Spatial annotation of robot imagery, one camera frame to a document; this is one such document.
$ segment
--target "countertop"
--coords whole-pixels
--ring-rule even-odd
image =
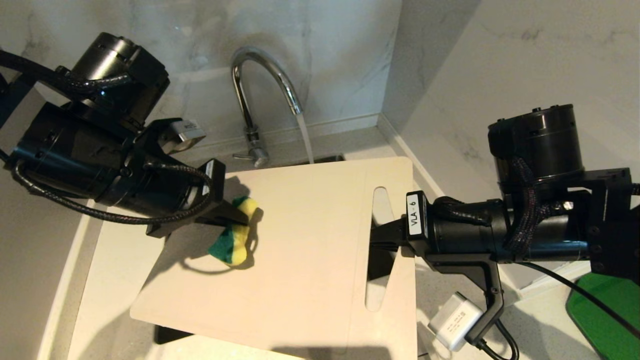
[[[312,143],[316,157],[343,154],[347,160],[360,160],[396,156],[375,127],[314,138]],[[269,147],[269,152],[273,159],[277,159],[276,163],[294,163],[306,158],[301,142],[274,145]],[[208,160],[205,152],[194,153],[195,157],[183,157],[181,160],[192,165]],[[217,158],[227,164],[229,172],[251,169],[250,164],[233,160],[230,155]],[[195,335],[164,345],[154,344],[154,326],[131,319],[129,306],[160,254],[164,240],[146,237],[131,243],[112,236],[111,229],[110,223],[105,222],[100,233],[76,320],[69,359],[295,358]],[[480,290],[462,275],[442,275],[432,271],[421,259],[416,260],[416,272],[419,354],[428,352],[431,359],[488,359],[469,345],[452,354],[426,328],[429,317],[435,315],[438,307],[453,292],[460,291],[476,304],[482,304],[484,300]],[[554,287],[505,309],[502,321],[518,342],[521,359],[598,359],[564,310],[568,294],[568,289]],[[504,340],[493,329],[488,333],[487,341],[494,350],[502,350],[503,356],[508,355]],[[317,358],[330,357],[318,355]]]

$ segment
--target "faucet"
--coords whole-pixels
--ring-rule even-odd
[[[242,64],[246,60],[253,60],[269,71],[280,86],[293,115],[302,114],[302,105],[300,105],[296,91],[293,88],[293,84],[291,84],[291,80],[289,80],[287,74],[284,73],[278,63],[268,53],[252,46],[241,47],[236,51],[231,64],[231,75],[234,79],[234,87],[236,88],[236,95],[238,102],[240,103],[240,110],[244,116],[244,122],[246,123],[244,134],[249,148],[249,153],[248,155],[234,154],[234,158],[252,160],[253,166],[259,168],[269,162],[269,154],[262,146],[262,141],[260,140],[260,134],[258,132],[258,125],[253,123],[251,112],[249,111],[249,107],[247,106],[246,98],[244,96],[241,77]]]

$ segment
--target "white cutting board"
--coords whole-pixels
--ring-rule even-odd
[[[380,310],[365,307],[373,193],[386,188],[399,218],[412,191],[409,159],[272,168],[227,179],[226,199],[249,193],[262,210],[248,264],[229,270],[206,254],[221,228],[179,229],[131,307],[132,318],[285,353],[321,348],[332,359],[416,358],[411,254],[396,258]]]

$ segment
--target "sponge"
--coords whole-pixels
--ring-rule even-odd
[[[249,221],[258,208],[258,203],[250,197],[234,199],[231,205],[246,214]],[[209,254],[227,265],[240,265],[246,260],[246,240],[250,228],[245,225],[228,225],[211,247]]]

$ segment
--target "water stream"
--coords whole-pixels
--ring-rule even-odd
[[[302,140],[305,142],[305,148],[307,149],[307,156],[309,157],[309,163],[314,163],[314,153],[311,151],[311,141],[309,140],[309,133],[307,131],[307,125],[305,124],[305,116],[303,114],[297,114],[296,120],[300,126],[302,132]]]

